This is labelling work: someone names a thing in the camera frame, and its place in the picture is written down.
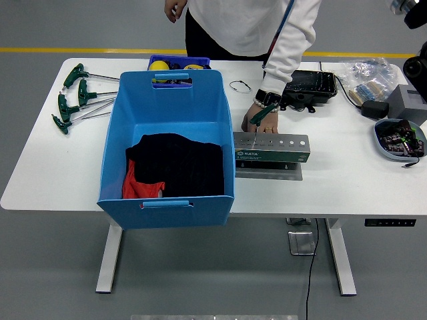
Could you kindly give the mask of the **person's right hand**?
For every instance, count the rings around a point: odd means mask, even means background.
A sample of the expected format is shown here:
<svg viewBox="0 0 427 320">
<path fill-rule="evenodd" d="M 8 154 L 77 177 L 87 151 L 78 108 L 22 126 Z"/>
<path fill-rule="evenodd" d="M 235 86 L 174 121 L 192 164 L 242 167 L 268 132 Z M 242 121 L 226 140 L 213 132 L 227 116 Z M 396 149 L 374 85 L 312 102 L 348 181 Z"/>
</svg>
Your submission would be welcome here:
<svg viewBox="0 0 427 320">
<path fill-rule="evenodd" d="M 176 23 L 187 5 L 187 0 L 165 0 L 163 12 L 171 23 Z"/>
</svg>

